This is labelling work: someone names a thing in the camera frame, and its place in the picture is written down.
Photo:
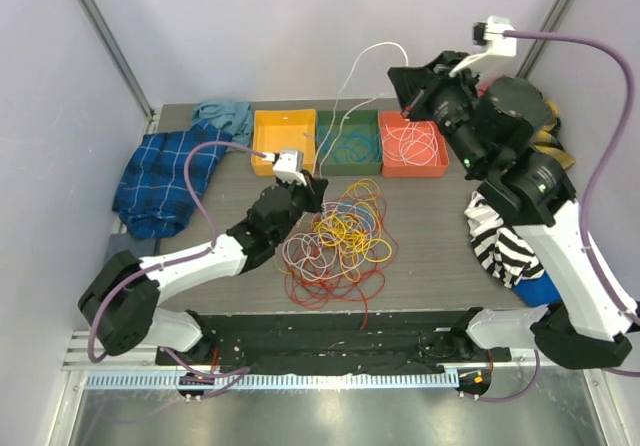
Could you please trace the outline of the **yellow plastic bin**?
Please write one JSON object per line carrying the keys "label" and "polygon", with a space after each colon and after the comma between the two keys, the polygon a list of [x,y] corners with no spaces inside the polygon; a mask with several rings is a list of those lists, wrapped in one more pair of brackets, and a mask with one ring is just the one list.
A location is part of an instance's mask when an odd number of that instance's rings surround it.
{"label": "yellow plastic bin", "polygon": [[312,171],[316,154],[317,113],[314,109],[257,110],[254,112],[252,148],[279,153],[294,149],[303,153],[303,168]]}

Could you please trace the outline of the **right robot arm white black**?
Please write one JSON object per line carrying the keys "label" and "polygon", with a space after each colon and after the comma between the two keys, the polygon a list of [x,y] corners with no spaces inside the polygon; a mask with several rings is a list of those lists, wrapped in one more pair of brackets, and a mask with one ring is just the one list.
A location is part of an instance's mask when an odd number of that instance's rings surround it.
{"label": "right robot arm white black", "polygon": [[583,206],[561,164],[538,151],[533,137],[552,110],[525,79],[501,76],[483,94],[466,54],[441,53],[421,67],[392,67],[387,75],[402,115],[431,121],[469,180],[504,222],[533,250],[560,298],[536,308],[477,308],[451,337],[457,357],[488,349],[537,349],[567,369],[620,366],[632,350],[634,300],[619,307],[605,293],[604,271],[589,260],[594,245],[579,232]]}

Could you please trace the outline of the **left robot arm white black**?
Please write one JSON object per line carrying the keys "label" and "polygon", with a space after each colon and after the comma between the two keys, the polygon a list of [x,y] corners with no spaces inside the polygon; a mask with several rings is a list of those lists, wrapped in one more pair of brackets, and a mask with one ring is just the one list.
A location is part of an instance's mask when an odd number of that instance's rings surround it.
{"label": "left robot arm white black", "polygon": [[137,258],[128,250],[113,255],[78,302],[90,325],[90,360],[148,345],[179,353],[193,365],[205,363],[216,342],[210,327],[197,313],[168,311],[162,303],[270,260],[304,214],[322,210],[328,180],[308,173],[302,179],[264,189],[246,217],[210,243],[156,257]]}

